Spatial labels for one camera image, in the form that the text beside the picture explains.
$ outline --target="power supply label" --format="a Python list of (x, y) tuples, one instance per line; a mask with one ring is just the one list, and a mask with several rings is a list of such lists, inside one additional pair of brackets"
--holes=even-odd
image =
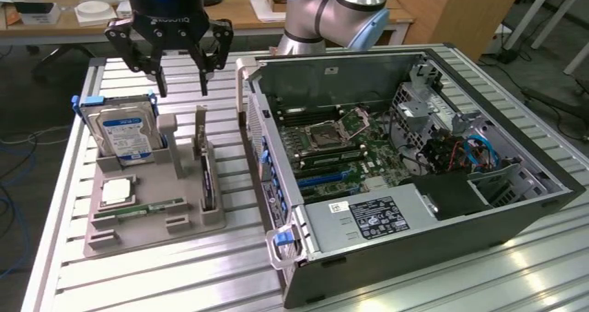
[(409, 230), (409, 225), (390, 196), (350, 204), (349, 210), (361, 236), (366, 240)]

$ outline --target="hard drive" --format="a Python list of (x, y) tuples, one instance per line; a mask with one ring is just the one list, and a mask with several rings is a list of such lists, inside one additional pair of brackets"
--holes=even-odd
[(123, 166), (153, 161), (153, 150), (164, 147), (156, 126), (153, 93), (116, 98), (87, 97), (80, 103), (80, 112), (101, 157), (116, 156)]

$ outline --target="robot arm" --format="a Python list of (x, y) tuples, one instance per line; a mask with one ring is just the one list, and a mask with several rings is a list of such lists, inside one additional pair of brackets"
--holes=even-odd
[(325, 52), (325, 39), (370, 48), (388, 24), (386, 0), (288, 0), (279, 55)]
[[(132, 18), (113, 20), (108, 24), (105, 36), (119, 55), (133, 72), (143, 71), (155, 79), (161, 97), (168, 94), (163, 67), (160, 65), (164, 50), (188, 50), (199, 68), (203, 96), (207, 82), (215, 69), (223, 69), (228, 60), (233, 28), (227, 19), (209, 20), (204, 11), (203, 0), (129, 0)], [(139, 51), (129, 38), (135, 30), (152, 45), (151, 56)], [(216, 40), (212, 55), (199, 46), (199, 42), (211, 30)]]

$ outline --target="case handle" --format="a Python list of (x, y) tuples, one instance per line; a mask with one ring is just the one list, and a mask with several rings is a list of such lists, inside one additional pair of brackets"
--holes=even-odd
[(288, 235), (291, 234), (291, 239), (292, 242), (289, 242), (288, 244), (292, 244), (297, 237), (300, 237), (300, 235), (297, 235), (296, 233), (296, 226), (292, 224), (287, 224), (283, 227), (277, 228), (277, 229), (272, 229), (271, 231), (267, 232), (267, 246), (268, 246), (268, 254), (269, 254), (269, 264), (272, 265), (272, 267), (280, 271), (281, 269), (285, 269), (287, 267), (292, 266), (296, 262), (301, 261), (305, 258), (304, 253), (301, 252), (300, 255), (296, 255), (293, 257), (289, 257), (287, 259), (281, 259), (281, 256), (279, 256), (279, 254), (276, 253), (276, 241), (275, 238), (277, 235), (285, 235), (285, 239), (288, 240)]

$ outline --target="aluminum workbench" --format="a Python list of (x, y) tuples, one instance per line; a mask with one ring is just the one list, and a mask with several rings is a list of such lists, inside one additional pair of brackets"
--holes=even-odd
[[(589, 159), (456, 50), (432, 46), (573, 177), (589, 186)], [(265, 52), (232, 54), (237, 57)], [(87, 260), (81, 254), (96, 144), (76, 118), (43, 232), (24, 311), (283, 311), (279, 276), (268, 261), (236, 120), (236, 72), (228, 64), (201, 97), (197, 70), (184, 56), (163, 59), (179, 143), (195, 131), (195, 105), (209, 108), (228, 226), (168, 245)], [(472, 102), (450, 82), (442, 92), (465, 110)], [(83, 96), (156, 89), (120, 59), (92, 61)], [(421, 269), (292, 311), (538, 311), (589, 307), (589, 194), (542, 218), (506, 244)]]

